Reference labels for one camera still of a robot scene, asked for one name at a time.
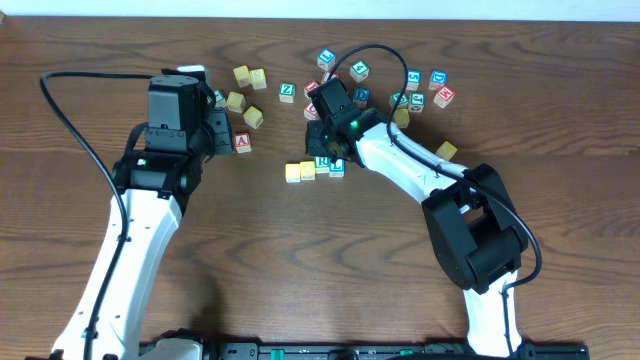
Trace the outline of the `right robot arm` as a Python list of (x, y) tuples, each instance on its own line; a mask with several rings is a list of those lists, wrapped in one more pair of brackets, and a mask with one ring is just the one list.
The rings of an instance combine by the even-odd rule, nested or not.
[(486, 164), (468, 169), (429, 152), (391, 116), (360, 109), (338, 79), (309, 98), (319, 117), (307, 125), (307, 154), (377, 172), (416, 200), (439, 265), (464, 292), (471, 349), (513, 355), (522, 342), (513, 293), (523, 282), (521, 255), (534, 239), (499, 174)]

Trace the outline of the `yellow C block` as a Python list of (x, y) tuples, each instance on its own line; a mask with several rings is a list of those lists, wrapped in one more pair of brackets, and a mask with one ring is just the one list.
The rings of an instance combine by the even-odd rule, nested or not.
[(287, 163), (285, 165), (285, 180), (287, 183), (301, 181), (301, 168), (299, 163)]

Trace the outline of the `yellow O block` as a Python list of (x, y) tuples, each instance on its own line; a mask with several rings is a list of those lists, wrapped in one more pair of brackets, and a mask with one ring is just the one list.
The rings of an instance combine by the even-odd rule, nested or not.
[(302, 181), (313, 181), (316, 177), (316, 166), (313, 160), (302, 161), (300, 166), (300, 179)]

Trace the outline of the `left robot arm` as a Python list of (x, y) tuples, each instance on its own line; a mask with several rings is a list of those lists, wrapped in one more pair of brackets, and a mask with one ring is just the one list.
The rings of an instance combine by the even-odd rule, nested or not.
[(148, 119), (104, 169), (113, 193), (107, 230), (79, 304), (52, 346), (53, 359), (214, 359), (215, 345), (188, 330), (149, 344), (141, 330), (159, 265), (201, 182), (204, 165), (234, 149), (226, 111), (202, 65), (146, 76)]

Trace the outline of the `green R block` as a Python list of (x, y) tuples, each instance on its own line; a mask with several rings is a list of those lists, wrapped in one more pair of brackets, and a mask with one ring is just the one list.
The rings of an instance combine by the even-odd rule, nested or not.
[(326, 174), (330, 172), (330, 159), (328, 157), (314, 158), (315, 172), (317, 174)]

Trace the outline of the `blue L block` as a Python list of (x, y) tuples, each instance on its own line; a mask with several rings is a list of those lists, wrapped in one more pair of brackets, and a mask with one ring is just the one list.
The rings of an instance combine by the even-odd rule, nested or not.
[(341, 178), (345, 175), (345, 161), (337, 159), (329, 162), (329, 176), (332, 178)]

